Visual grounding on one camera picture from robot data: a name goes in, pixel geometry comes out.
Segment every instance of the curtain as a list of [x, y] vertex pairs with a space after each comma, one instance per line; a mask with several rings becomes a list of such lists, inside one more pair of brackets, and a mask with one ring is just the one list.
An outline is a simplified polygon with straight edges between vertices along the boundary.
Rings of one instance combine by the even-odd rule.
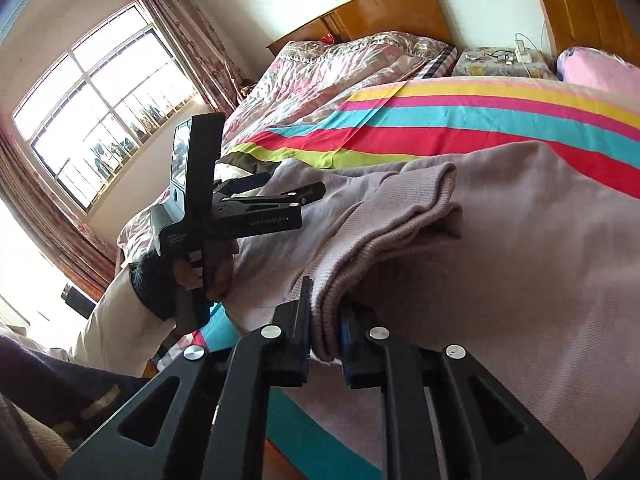
[[[1, 122], [0, 199], [40, 252], [98, 301], [113, 279], [115, 250], [49, 188]], [[33, 276], [33, 286], [38, 286], [37, 276]]]
[[230, 115], [241, 99], [242, 76], [200, 8], [193, 0], [139, 1], [204, 101]]

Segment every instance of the metal screw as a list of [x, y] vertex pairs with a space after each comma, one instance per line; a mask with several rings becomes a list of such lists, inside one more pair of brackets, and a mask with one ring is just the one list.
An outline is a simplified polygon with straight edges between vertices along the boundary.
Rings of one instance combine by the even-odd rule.
[[197, 361], [198, 359], [204, 357], [204, 348], [199, 345], [191, 345], [187, 346], [182, 352], [184, 358], [189, 361]]
[[277, 325], [267, 325], [260, 330], [260, 335], [265, 339], [276, 339], [282, 334], [282, 329]]
[[460, 345], [449, 345], [447, 355], [452, 359], [462, 359], [466, 355], [466, 350]]
[[369, 335], [373, 339], [386, 339], [389, 337], [389, 330], [387, 330], [383, 326], [375, 326], [371, 330], [369, 330]]

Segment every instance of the wooden furniture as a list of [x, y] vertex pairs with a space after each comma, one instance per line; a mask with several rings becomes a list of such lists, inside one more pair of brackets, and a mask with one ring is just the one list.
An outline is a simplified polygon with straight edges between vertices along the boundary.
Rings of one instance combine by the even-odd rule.
[[278, 480], [306, 480], [304, 476], [276, 447], [268, 440], [264, 441], [262, 478]]
[[388, 30], [452, 43], [436, 0], [352, 0], [271, 43], [268, 49], [276, 56], [289, 41], [317, 41], [331, 34], [336, 43], [345, 43]]
[[540, 2], [554, 56], [572, 46], [590, 46], [640, 66], [640, 37], [613, 0]]

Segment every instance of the pillow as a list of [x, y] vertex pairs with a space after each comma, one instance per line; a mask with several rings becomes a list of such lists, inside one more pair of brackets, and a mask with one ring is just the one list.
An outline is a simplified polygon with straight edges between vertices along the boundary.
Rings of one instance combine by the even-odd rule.
[[594, 48], [578, 46], [560, 54], [558, 79], [640, 100], [640, 68]]
[[453, 45], [447, 45], [438, 57], [427, 62], [411, 79], [431, 79], [451, 75], [458, 60], [458, 50]]

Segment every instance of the rainbow striped blanket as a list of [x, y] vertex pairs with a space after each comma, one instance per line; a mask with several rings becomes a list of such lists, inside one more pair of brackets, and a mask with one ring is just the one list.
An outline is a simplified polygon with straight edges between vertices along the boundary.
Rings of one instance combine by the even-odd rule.
[[297, 158], [352, 168], [522, 140], [640, 198], [640, 103], [583, 86], [524, 78], [443, 78], [356, 92], [315, 125], [267, 128], [222, 162], [255, 171]]

